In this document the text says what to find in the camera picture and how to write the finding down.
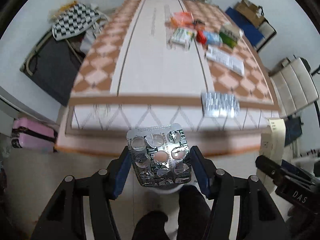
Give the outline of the patterned orange table cloth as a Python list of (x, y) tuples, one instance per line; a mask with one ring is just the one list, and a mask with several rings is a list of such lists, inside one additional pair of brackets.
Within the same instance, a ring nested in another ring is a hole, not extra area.
[[(222, 51), (244, 62), (245, 75), (206, 58), (206, 47), (169, 44), (170, 17), (190, 12), (218, 31), (231, 19), (190, 0), (126, 0), (89, 50), (74, 81), (56, 149), (118, 155), (129, 129), (178, 123), (208, 155), (257, 150), (260, 132), (279, 115), (276, 94), (257, 52), (243, 37)], [(206, 118), (201, 93), (233, 94), (234, 118)]]

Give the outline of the light blue packet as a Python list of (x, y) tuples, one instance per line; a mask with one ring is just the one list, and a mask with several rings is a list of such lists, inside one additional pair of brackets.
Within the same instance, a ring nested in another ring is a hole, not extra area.
[(205, 37), (205, 44), (206, 45), (221, 46), (221, 44), (223, 44), (222, 38), (220, 37), (220, 35), (218, 33), (204, 31), (203, 34)]

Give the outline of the blue bag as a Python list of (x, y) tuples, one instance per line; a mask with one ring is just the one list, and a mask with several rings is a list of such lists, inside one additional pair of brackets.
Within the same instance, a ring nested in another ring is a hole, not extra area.
[(240, 29), (244, 31), (244, 35), (247, 37), (252, 46), (256, 46), (260, 41), (263, 40), (263, 34), (238, 11), (228, 7), (225, 13)]

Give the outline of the red small packet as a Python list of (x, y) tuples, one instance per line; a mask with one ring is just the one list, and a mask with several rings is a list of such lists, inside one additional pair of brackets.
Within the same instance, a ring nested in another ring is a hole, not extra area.
[(207, 38), (202, 30), (197, 31), (196, 41), (200, 44), (206, 44)]

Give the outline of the brown cardboard box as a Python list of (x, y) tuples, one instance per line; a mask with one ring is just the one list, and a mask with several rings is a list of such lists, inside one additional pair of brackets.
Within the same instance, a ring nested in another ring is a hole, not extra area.
[(249, 0), (241, 0), (241, 2), (238, 2), (235, 6), (235, 10), (242, 14), (242, 16), (256, 28), (258, 28), (265, 20), (263, 7), (255, 5)]

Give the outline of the pink suitcase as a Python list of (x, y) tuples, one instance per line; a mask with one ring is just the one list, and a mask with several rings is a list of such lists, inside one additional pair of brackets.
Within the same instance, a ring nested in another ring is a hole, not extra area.
[(56, 152), (57, 132), (49, 126), (28, 118), (14, 121), (11, 132), (13, 148)]

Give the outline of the beige slatted chair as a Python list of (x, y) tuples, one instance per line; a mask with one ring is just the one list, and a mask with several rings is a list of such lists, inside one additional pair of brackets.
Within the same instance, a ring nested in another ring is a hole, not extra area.
[(292, 116), (319, 99), (308, 66), (304, 58), (298, 57), (270, 76), (281, 118)]

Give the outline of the black chair seat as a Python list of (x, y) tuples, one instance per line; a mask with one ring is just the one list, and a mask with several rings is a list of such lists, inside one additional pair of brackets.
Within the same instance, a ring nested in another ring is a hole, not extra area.
[(83, 36), (57, 41), (48, 30), (32, 48), (20, 71), (49, 96), (66, 107), (85, 54)]

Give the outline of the orange plastic packet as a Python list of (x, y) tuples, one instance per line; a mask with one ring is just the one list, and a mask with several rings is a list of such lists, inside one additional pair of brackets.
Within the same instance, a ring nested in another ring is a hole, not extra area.
[(190, 12), (175, 12), (172, 14), (170, 22), (175, 27), (192, 28), (194, 19)]

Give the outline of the silver pill blister pack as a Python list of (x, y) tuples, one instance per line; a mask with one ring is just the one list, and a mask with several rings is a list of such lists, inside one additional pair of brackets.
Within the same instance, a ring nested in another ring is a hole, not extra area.
[(126, 138), (141, 186), (170, 190), (191, 181), (189, 146), (181, 125), (131, 129)]

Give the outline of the white green medicine box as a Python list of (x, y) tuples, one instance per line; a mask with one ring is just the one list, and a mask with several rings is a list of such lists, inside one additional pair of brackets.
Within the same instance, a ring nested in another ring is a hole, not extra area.
[(189, 50), (195, 34), (196, 31), (193, 29), (177, 28), (169, 39), (169, 44), (181, 45), (185, 50)]

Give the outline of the silver blister pack on table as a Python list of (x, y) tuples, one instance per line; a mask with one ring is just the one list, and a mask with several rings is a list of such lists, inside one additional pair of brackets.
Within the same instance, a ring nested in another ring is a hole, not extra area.
[(233, 94), (201, 93), (202, 112), (206, 118), (234, 118), (240, 112), (240, 103)]

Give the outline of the checkered black white cloth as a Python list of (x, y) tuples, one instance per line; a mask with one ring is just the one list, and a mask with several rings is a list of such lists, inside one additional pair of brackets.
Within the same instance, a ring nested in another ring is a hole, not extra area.
[(56, 41), (80, 35), (98, 20), (105, 20), (104, 14), (78, 3), (60, 15), (52, 25), (52, 35)]

